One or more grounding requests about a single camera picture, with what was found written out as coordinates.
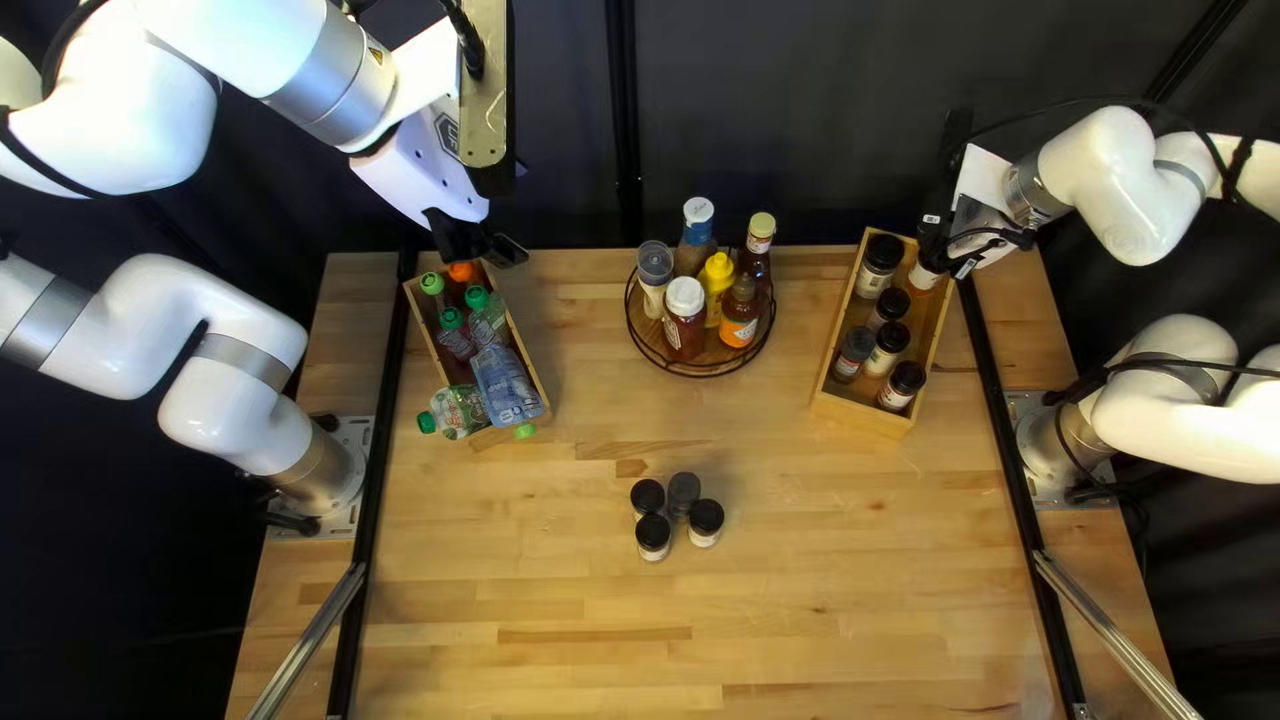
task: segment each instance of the spice jar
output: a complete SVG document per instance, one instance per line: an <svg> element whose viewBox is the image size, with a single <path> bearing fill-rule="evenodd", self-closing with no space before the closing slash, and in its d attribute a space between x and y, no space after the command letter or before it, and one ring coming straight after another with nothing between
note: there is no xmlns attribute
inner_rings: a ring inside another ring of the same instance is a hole
<svg viewBox="0 0 1280 720"><path fill-rule="evenodd" d="M707 300L698 279L686 277L671 281L667 286L667 314L662 316L662 329L676 360L687 363L703 352L705 322Z"/></svg>
<svg viewBox="0 0 1280 720"><path fill-rule="evenodd" d="M906 311L911 309L911 296L900 287L884 288L884 292L876 299L876 309L867 319L867 329L878 332L881 325L890 320L901 320Z"/></svg>
<svg viewBox="0 0 1280 720"><path fill-rule="evenodd" d="M891 413L900 413L906 410L906 406L911 404L911 398L915 393L924 387L925 374L924 368L914 360L906 360L905 363L899 363L893 368L893 374L888 377L884 382L884 387L881 388L879 393L876 396L876 402Z"/></svg>
<svg viewBox="0 0 1280 720"><path fill-rule="evenodd" d="M676 473L667 483L667 516L678 520L694 507L703 495L703 480L692 473Z"/></svg>
<svg viewBox="0 0 1280 720"><path fill-rule="evenodd" d="M902 261L902 241L891 234L877 234L867 241L863 266L858 269L854 292L863 300L876 300L890 286L893 270Z"/></svg>
<svg viewBox="0 0 1280 720"><path fill-rule="evenodd" d="M631 510L636 514L636 521L646 512L662 512L667 505L667 493L662 489L662 483L645 478L631 486Z"/></svg>
<svg viewBox="0 0 1280 720"><path fill-rule="evenodd" d="M671 523L662 515L649 512L636 523L636 544L640 557L660 562L671 552Z"/></svg>
<svg viewBox="0 0 1280 720"><path fill-rule="evenodd" d="M858 377L858 370L863 361L876 348L876 333L867 328L854 328L845 336L845 342L840 346L840 355L831 365L831 379L840 384L849 384Z"/></svg>
<svg viewBox="0 0 1280 720"><path fill-rule="evenodd" d="M938 284L943 274L946 270L922 252L915 256L915 263L906 273L906 290L911 297L924 297Z"/></svg>
<svg viewBox="0 0 1280 720"><path fill-rule="evenodd" d="M719 502L704 497L689 511L689 542L698 547L710 547L719 541L724 527L724 509Z"/></svg>
<svg viewBox="0 0 1280 720"><path fill-rule="evenodd" d="M897 356L911 343L911 331L897 320L881 325L876 333L876 347L863 364L863 372L872 377L887 375L897 363Z"/></svg>

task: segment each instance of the condiment bottle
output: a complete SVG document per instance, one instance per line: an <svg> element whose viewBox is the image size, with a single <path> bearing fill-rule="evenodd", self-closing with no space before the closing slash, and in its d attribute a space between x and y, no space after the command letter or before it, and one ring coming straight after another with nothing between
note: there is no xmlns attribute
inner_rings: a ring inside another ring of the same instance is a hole
<svg viewBox="0 0 1280 720"><path fill-rule="evenodd" d="M667 286L667 313L662 316L663 337L676 360L690 361L703 352L707 332L707 299L694 278L676 278Z"/></svg>
<svg viewBox="0 0 1280 720"><path fill-rule="evenodd" d="M701 495L703 480L698 475L689 471L676 473L667 483L667 516L678 520L689 515Z"/></svg>
<svg viewBox="0 0 1280 720"><path fill-rule="evenodd" d="M435 333L435 342L463 363L476 354L475 343L462 332L462 311L457 307L445 307L440 311L440 332Z"/></svg>
<svg viewBox="0 0 1280 720"><path fill-rule="evenodd" d="M891 234L877 234L867 241L863 266L858 269L854 292L864 300L876 300L893 279L893 270L902 261L902 241Z"/></svg>
<svg viewBox="0 0 1280 720"><path fill-rule="evenodd" d="M640 288L644 290L644 314L650 320L662 319L662 296L667 291L667 283L671 282L675 265L671 249L662 241L646 240L640 243L636 277L640 279Z"/></svg>
<svg viewBox="0 0 1280 720"><path fill-rule="evenodd" d="M867 328L852 328L845 336L845 342L840 346L840 355L831 365L831 379L840 384L849 384L858 377L858 370L863 361L876 347L876 333Z"/></svg>
<svg viewBox="0 0 1280 720"><path fill-rule="evenodd" d="M690 197L685 201L685 232L676 246L676 277L694 277L707 259L716 252L716 240L712 238L712 215L716 208L705 197Z"/></svg>
<svg viewBox="0 0 1280 720"><path fill-rule="evenodd" d="M698 282L703 284L703 291L707 293L707 320L704 325L718 328L721 296L724 295L726 290L733 287L733 261L730 260L728 252L721 250L716 255L712 255L707 260L707 265L698 273Z"/></svg>
<svg viewBox="0 0 1280 720"><path fill-rule="evenodd" d="M652 478L645 478L631 486L631 510L636 515L636 521L646 512L662 512L667 505L667 492L662 489L662 483Z"/></svg>
<svg viewBox="0 0 1280 720"><path fill-rule="evenodd" d="M897 363L897 356L911 343L911 331L897 320L881 325L876 333L876 347L863 364L863 373L872 377L887 375Z"/></svg>
<svg viewBox="0 0 1280 720"><path fill-rule="evenodd" d="M721 299L721 342L733 348L751 345L760 323L762 301L755 279L749 273L739 275L733 288Z"/></svg>
<svg viewBox="0 0 1280 720"><path fill-rule="evenodd" d="M876 402L890 413L906 410L915 393L924 387L924 368L919 363L914 360L899 363L893 368L893 374L888 377L884 387L876 396Z"/></svg>
<svg viewBox="0 0 1280 720"><path fill-rule="evenodd" d="M768 213L751 215L751 222L746 224L746 251L739 255L739 272L751 275L755 281L755 292L762 297L768 297L773 291L773 278L769 274L769 247L773 245L773 234L778 231L778 222Z"/></svg>
<svg viewBox="0 0 1280 720"><path fill-rule="evenodd" d="M906 311L911 309L911 296L900 287L884 288L884 292L876 299L876 309L867 319L867 329L879 331L881 325L890 320L901 320Z"/></svg>
<svg viewBox="0 0 1280 720"><path fill-rule="evenodd" d="M719 541L724 527L724 509L719 502L704 497L689 511L689 542L698 547L710 547Z"/></svg>
<svg viewBox="0 0 1280 720"><path fill-rule="evenodd" d="M924 297L938 284L938 281L945 274L946 270L942 266L925 258L922 252L915 256L915 263L906 273L906 290L911 293L911 297Z"/></svg>
<svg viewBox="0 0 1280 720"><path fill-rule="evenodd" d="M640 518L636 523L636 544L645 561L662 562L671 552L671 523L653 512Z"/></svg>

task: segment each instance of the small jar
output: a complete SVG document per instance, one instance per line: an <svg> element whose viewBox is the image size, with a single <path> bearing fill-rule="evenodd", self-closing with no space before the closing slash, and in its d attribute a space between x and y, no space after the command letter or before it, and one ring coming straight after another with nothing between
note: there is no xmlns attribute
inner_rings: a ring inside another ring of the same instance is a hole
<svg viewBox="0 0 1280 720"><path fill-rule="evenodd" d="M671 523L653 512L640 518L636 523L636 546L645 561L662 562L671 552Z"/></svg>
<svg viewBox="0 0 1280 720"><path fill-rule="evenodd" d="M876 402L890 413L901 413L911 404L915 393L924 387L924 368L914 360L899 363L893 374L884 380L884 387L876 396Z"/></svg>
<svg viewBox="0 0 1280 720"><path fill-rule="evenodd" d="M646 478L631 486L631 510L635 511L637 523L649 512L662 512L666 505L667 493L658 480Z"/></svg>
<svg viewBox="0 0 1280 720"><path fill-rule="evenodd" d="M911 343L911 331L897 320L881 325L876 333L876 347L863 363L863 372L872 377L887 375L906 346Z"/></svg>
<svg viewBox="0 0 1280 720"><path fill-rule="evenodd" d="M831 379L845 386L854 382L863 361L876 347L876 333L867 328L854 328L845 336L845 342L840 346L840 355L831 364Z"/></svg>
<svg viewBox="0 0 1280 720"><path fill-rule="evenodd" d="M694 507L703 495L703 480L692 473L676 473L667 483L667 516L678 520Z"/></svg>
<svg viewBox="0 0 1280 720"><path fill-rule="evenodd" d="M876 309L867 319L867 329L878 332L881 325L890 320L901 320L906 311L911 309L911 296L900 287L884 288L879 299L876 300Z"/></svg>
<svg viewBox="0 0 1280 720"><path fill-rule="evenodd" d="M915 263L906 273L906 291L911 297L924 297L938 284L946 274L940 265L931 261L924 255L916 255Z"/></svg>
<svg viewBox="0 0 1280 720"><path fill-rule="evenodd" d="M689 542L698 547L710 547L719 541L724 527L724 509L719 502L704 497L689 511Z"/></svg>
<svg viewBox="0 0 1280 720"><path fill-rule="evenodd" d="M858 278L854 281L854 292L863 300L876 300L882 290L890 286L893 279L893 270L897 270L902 261L902 241L891 234L878 234L867 241L867 251L863 252L863 266L858 269Z"/></svg>

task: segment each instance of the white bottle cap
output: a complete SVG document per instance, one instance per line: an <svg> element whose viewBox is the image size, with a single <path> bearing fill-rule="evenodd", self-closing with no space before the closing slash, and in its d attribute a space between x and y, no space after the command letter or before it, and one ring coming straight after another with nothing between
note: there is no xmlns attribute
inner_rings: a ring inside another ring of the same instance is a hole
<svg viewBox="0 0 1280 720"><path fill-rule="evenodd" d="M667 286L667 310L675 315L690 318L696 315L705 304L707 295L703 292L703 283L695 278L676 278Z"/></svg>

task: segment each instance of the black lid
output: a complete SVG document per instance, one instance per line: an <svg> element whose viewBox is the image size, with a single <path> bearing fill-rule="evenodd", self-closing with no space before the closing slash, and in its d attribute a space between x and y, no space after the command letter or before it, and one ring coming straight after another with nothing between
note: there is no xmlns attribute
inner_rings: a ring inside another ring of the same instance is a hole
<svg viewBox="0 0 1280 720"><path fill-rule="evenodd" d="M709 497L695 502L692 510L689 511L689 527L700 536L713 534L722 525L724 525L724 509Z"/></svg>
<svg viewBox="0 0 1280 720"><path fill-rule="evenodd" d="M911 395L920 389L924 387L925 379L924 368L914 360L899 363L893 368L893 374L888 377L888 382L893 386L893 389L902 395Z"/></svg>
<svg viewBox="0 0 1280 720"><path fill-rule="evenodd" d="M876 301L876 311L886 320L896 320L911 309L911 296L900 287L887 288Z"/></svg>
<svg viewBox="0 0 1280 720"><path fill-rule="evenodd" d="M658 512L666 502L667 493L658 480L645 478L631 486L631 506L639 512Z"/></svg>
<svg viewBox="0 0 1280 720"><path fill-rule="evenodd" d="M901 352L911 343L911 331L897 320L890 320L881 325L881 332L876 333L876 345L884 352Z"/></svg>
<svg viewBox="0 0 1280 720"><path fill-rule="evenodd" d="M867 242L863 263L877 270L892 270L902 261L902 241L891 234L878 234Z"/></svg>
<svg viewBox="0 0 1280 720"><path fill-rule="evenodd" d="M858 327L849 331L849 334L845 336L845 343L840 346L840 354L852 361L861 363L872 354L873 347L876 347L876 333Z"/></svg>
<svg viewBox="0 0 1280 720"><path fill-rule="evenodd" d="M671 498L672 507L687 509L698 502L700 495L703 495L703 480L692 473L676 473L667 483L667 496Z"/></svg>
<svg viewBox="0 0 1280 720"><path fill-rule="evenodd" d="M636 523L636 543L645 550L662 550L671 542L671 523L657 512L648 512Z"/></svg>

